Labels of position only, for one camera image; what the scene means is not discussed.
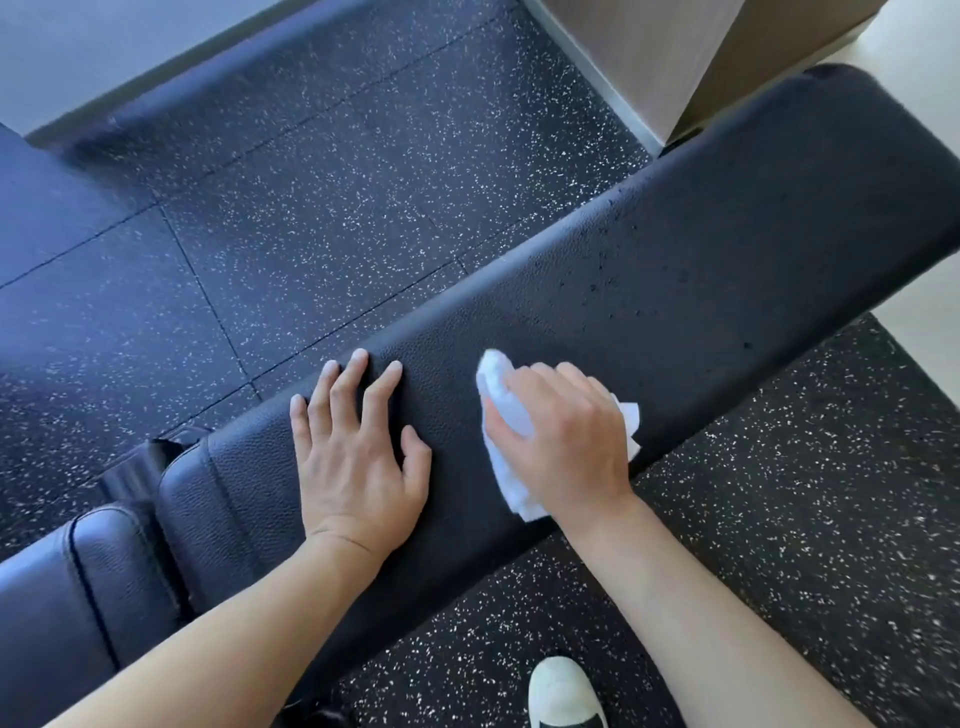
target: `black leather upholstery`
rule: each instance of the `black leather upholstery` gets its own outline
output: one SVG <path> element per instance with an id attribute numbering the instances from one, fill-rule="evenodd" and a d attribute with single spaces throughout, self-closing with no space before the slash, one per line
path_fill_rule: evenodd
<path id="1" fill-rule="evenodd" d="M 0 564 L 5 728 L 43 725 L 180 626 L 155 529 L 149 510 L 109 505 Z"/>
<path id="2" fill-rule="evenodd" d="M 552 527 L 522 523 L 492 481 L 483 349 L 575 361 L 641 402 L 642 465 L 958 245 L 957 159 L 865 74 L 819 66 L 376 334 L 372 374 L 405 364 L 395 427 L 434 448 L 431 495 L 308 679 L 363 661 Z M 211 435 L 160 484 L 200 612 L 303 538 L 287 407 L 280 396 Z"/>

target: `left hand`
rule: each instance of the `left hand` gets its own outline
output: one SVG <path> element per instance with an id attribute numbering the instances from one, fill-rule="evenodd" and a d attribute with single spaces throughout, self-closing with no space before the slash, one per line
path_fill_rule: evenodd
<path id="1" fill-rule="evenodd" d="M 342 374 L 328 361 L 309 406 L 300 395 L 290 400 L 290 425 L 307 540 L 332 537 L 359 546 L 379 567 L 420 517 L 432 453 L 407 425 L 400 436 L 402 469 L 394 457 L 387 402 L 403 375 L 398 361 L 367 388 L 357 418 L 356 390 L 369 358 L 358 349 Z"/>

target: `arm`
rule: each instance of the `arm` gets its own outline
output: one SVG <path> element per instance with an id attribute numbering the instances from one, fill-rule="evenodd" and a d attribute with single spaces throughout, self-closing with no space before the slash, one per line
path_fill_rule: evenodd
<path id="1" fill-rule="evenodd" d="M 485 401 L 488 433 L 633 627 L 690 728 L 869 728 L 633 494 L 623 420 L 600 382 L 535 364 L 507 384 L 536 434 L 520 437 Z"/>
<path id="2" fill-rule="evenodd" d="M 403 470 L 387 432 L 394 363 L 367 389 L 356 352 L 324 367 L 310 401 L 291 400 L 306 540 L 284 563 L 88 695 L 51 728 L 262 728 L 274 716 L 426 501 L 430 449 L 406 427 Z"/>

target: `white cloth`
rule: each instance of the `white cloth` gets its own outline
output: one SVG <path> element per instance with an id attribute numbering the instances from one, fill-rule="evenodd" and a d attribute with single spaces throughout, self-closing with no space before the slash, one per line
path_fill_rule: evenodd
<path id="1" fill-rule="evenodd" d="M 503 383 L 503 378 L 513 370 L 514 365 L 506 354 L 496 349 L 487 349 L 480 358 L 480 364 L 477 367 L 477 389 L 481 397 L 490 398 L 493 406 L 496 407 L 496 411 L 500 413 L 500 417 L 514 432 L 529 437 L 534 433 L 530 415 L 527 414 L 516 395 L 507 389 Z M 613 397 L 613 400 L 623 415 L 624 429 L 627 432 L 627 459 L 633 460 L 636 454 L 640 452 L 640 445 L 631 437 L 640 427 L 640 407 L 635 402 L 621 402 L 616 396 Z M 487 436 L 486 415 L 484 415 L 484 420 L 482 427 L 483 441 L 487 446 L 487 452 L 490 454 L 493 477 L 496 478 L 496 484 L 500 487 L 503 499 L 507 501 L 511 511 L 527 522 L 543 518 L 547 515 L 543 506 L 533 500 L 526 487 L 507 465 L 507 461 L 503 459 L 500 450 Z"/>

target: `right hand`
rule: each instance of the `right hand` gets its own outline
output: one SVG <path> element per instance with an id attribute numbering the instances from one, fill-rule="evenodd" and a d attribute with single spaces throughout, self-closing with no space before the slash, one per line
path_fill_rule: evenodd
<path id="1" fill-rule="evenodd" d="M 526 408 L 534 435 L 518 435 L 484 399 L 487 434 L 567 537 L 634 498 L 623 415 L 603 384 L 566 362 L 520 367 L 504 383 Z"/>

